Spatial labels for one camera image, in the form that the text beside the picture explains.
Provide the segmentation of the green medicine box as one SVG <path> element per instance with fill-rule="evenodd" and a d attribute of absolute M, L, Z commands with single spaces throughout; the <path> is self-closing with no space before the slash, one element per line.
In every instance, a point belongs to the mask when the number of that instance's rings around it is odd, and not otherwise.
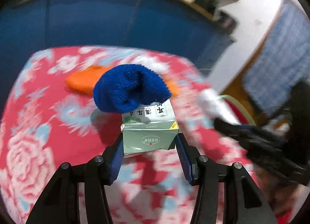
<path fill-rule="evenodd" d="M 121 132 L 125 156 L 173 149 L 179 125 L 170 100 L 123 114 Z"/>

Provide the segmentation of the white packet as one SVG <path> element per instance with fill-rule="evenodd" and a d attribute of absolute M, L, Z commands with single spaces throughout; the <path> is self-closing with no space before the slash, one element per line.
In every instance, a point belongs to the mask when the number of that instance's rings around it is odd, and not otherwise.
<path fill-rule="evenodd" d="M 196 103 L 203 113 L 212 120 L 220 118 L 230 124 L 240 124 L 230 107 L 212 88 L 202 90 L 196 99 Z"/>

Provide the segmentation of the blue knitted cloth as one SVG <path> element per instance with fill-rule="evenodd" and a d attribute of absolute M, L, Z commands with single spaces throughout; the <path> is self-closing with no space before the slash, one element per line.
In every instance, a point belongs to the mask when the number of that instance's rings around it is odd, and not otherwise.
<path fill-rule="evenodd" d="M 105 72 L 93 89 L 93 99 L 102 112 L 124 114 L 140 105 L 164 103 L 172 96 L 159 74 L 137 64 L 124 64 Z"/>

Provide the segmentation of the orange cloth bundle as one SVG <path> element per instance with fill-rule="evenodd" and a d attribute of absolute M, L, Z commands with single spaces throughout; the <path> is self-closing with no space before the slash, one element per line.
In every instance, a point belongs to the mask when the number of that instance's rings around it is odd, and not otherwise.
<path fill-rule="evenodd" d="M 168 89 L 171 92 L 172 97 L 177 97 L 180 94 L 179 86 L 175 81 L 173 81 L 171 78 L 162 76 L 163 81 L 167 85 Z"/>

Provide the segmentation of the blue kitchen cabinet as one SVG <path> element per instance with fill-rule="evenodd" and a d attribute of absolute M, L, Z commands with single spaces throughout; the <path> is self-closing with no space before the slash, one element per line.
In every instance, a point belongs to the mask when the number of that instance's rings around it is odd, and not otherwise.
<path fill-rule="evenodd" d="M 109 45 L 183 56 L 205 75 L 233 43 L 180 0 L 6 0 L 1 6 L 1 105 L 35 52 Z"/>

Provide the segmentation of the red green-rimmed basin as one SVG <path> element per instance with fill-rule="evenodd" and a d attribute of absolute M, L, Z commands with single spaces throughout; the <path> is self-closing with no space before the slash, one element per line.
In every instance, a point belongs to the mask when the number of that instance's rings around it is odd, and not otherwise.
<path fill-rule="evenodd" d="M 253 118 L 250 116 L 245 107 L 230 95 L 220 95 L 219 96 L 233 111 L 234 115 L 242 124 L 256 125 Z"/>

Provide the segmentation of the wooden door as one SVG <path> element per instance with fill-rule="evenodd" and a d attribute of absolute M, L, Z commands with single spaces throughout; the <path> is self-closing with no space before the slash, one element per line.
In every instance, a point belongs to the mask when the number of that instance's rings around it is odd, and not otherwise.
<path fill-rule="evenodd" d="M 246 71 L 251 67 L 251 65 L 253 65 L 253 63 L 256 61 L 256 58 L 260 55 L 266 42 L 267 36 L 269 35 L 278 17 L 280 16 L 280 12 L 281 8 L 279 8 L 276 12 L 276 15 L 273 18 L 271 25 L 268 27 L 267 32 L 260 40 L 258 46 L 255 48 L 250 59 L 246 62 L 246 64 L 243 65 L 238 75 L 229 83 L 229 85 L 222 92 L 222 94 L 224 95 L 230 95 L 231 97 L 235 98 L 242 106 L 244 106 L 256 123 L 259 120 L 266 119 L 266 115 L 262 111 L 259 111 L 258 107 L 254 105 L 254 103 L 250 102 L 250 95 L 244 90 L 242 80 Z"/>

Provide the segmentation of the red floral tablecloth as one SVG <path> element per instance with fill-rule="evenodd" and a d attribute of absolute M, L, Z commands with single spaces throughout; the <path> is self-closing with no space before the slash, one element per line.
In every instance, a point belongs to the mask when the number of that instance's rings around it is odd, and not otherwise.
<path fill-rule="evenodd" d="M 177 83 L 172 106 L 187 141 L 215 162 L 252 163 L 236 141 L 221 137 L 196 104 L 211 88 L 188 59 L 143 49 L 76 46 L 34 53 L 8 97 L 1 120 L 1 194 L 16 223 L 25 223 L 44 186 L 63 162 L 83 164 L 112 144 L 121 116 L 97 110 L 92 98 L 67 89 L 65 79 L 90 66 L 141 64 Z M 196 188 L 185 180 L 176 150 L 126 158 L 106 188 L 115 223 L 189 223 Z"/>

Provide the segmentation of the blue plaid curtain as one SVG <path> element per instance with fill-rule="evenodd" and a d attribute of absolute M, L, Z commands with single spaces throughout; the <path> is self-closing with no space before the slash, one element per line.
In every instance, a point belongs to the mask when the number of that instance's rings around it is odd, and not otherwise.
<path fill-rule="evenodd" d="M 243 88 L 267 116 L 289 98 L 291 88 L 309 77 L 309 19 L 283 0 L 261 53 L 243 77 Z"/>

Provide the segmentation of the orange flat cloth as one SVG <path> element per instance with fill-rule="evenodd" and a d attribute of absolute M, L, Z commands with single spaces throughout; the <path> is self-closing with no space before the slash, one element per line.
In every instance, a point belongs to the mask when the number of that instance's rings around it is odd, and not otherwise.
<path fill-rule="evenodd" d="M 85 70 L 74 72 L 65 79 L 67 88 L 78 94 L 93 96 L 93 89 L 101 76 L 112 67 L 90 66 Z"/>

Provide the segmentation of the dark rice cooker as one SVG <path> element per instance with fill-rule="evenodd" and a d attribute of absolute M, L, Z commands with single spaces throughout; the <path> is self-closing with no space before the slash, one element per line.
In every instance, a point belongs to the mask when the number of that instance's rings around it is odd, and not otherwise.
<path fill-rule="evenodd" d="M 228 13 L 222 10 L 217 10 L 214 14 L 214 22 L 218 24 L 226 33 L 229 35 L 233 34 L 238 22 L 237 20 Z"/>

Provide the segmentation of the black air fryer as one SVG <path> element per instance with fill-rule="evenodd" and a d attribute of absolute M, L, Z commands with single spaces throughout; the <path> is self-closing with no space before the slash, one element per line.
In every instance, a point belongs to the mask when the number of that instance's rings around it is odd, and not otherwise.
<path fill-rule="evenodd" d="M 194 3 L 205 9 L 208 13 L 214 15 L 218 7 L 219 0 L 194 0 Z"/>

